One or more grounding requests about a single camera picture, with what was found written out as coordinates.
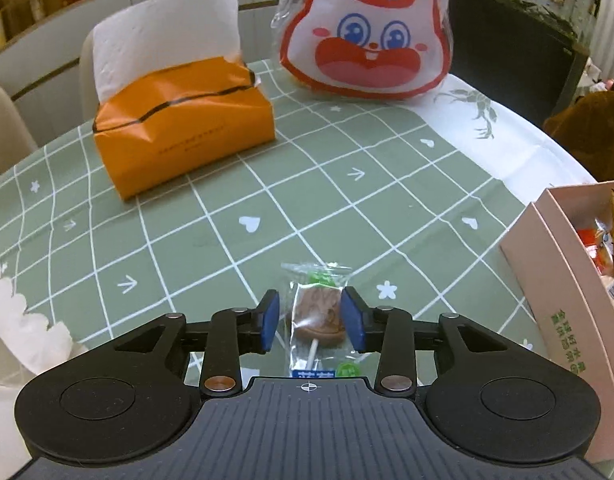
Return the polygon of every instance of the pink cardboard box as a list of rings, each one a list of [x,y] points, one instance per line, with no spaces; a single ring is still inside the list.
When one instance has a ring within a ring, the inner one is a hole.
[[[549,357],[596,391],[600,425],[586,454],[614,458],[614,309],[574,228],[611,218],[614,182],[546,189],[500,243],[538,322]]]

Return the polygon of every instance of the tissue box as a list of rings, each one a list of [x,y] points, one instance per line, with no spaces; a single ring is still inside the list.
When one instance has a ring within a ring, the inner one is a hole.
[[[104,102],[94,140],[120,196],[273,140],[272,106],[255,82],[214,57],[149,73]]]
[[[500,243],[552,361],[596,391],[602,415],[586,458],[614,458],[614,309],[574,226],[611,217],[614,182],[547,189]]]

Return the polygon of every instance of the orange tissue package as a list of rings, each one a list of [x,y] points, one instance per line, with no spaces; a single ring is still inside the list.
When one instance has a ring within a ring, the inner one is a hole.
[[[94,139],[122,199],[275,138],[271,103],[240,62],[149,73],[104,102]]]

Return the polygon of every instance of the star print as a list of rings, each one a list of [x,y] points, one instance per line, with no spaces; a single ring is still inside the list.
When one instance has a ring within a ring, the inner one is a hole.
[[[376,288],[380,291],[380,295],[378,296],[379,300],[386,300],[387,298],[390,300],[396,299],[398,287],[391,285],[388,281],[385,281],[384,285],[376,285]]]

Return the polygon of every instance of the table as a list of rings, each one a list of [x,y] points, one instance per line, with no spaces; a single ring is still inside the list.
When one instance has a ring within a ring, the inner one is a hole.
[[[452,76],[405,106],[315,96],[269,62],[251,67],[275,142],[125,203],[90,122],[0,177],[0,262],[29,311],[93,348],[167,312],[251,307],[286,289],[283,262],[338,262],[369,304],[459,312],[546,355],[498,243],[545,186],[591,180],[573,159]],[[285,374],[281,343],[242,365]],[[433,357],[419,354],[430,383]],[[373,378],[377,354],[358,361]]]

